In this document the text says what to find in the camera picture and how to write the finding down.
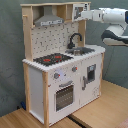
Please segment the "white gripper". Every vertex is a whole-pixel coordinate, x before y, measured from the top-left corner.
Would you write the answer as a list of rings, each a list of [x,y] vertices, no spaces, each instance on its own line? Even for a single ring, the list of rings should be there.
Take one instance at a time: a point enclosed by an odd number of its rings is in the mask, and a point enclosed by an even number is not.
[[[82,11],[80,13],[80,17],[86,20],[101,21],[102,11],[101,10]]]

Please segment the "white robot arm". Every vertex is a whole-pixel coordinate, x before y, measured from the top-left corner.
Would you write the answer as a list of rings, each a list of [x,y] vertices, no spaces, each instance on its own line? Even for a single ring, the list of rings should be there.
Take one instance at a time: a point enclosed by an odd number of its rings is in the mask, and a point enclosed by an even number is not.
[[[106,45],[128,46],[128,36],[123,35],[128,27],[128,10],[99,8],[98,10],[82,11],[81,17],[109,24],[108,28],[101,35],[101,39]]]

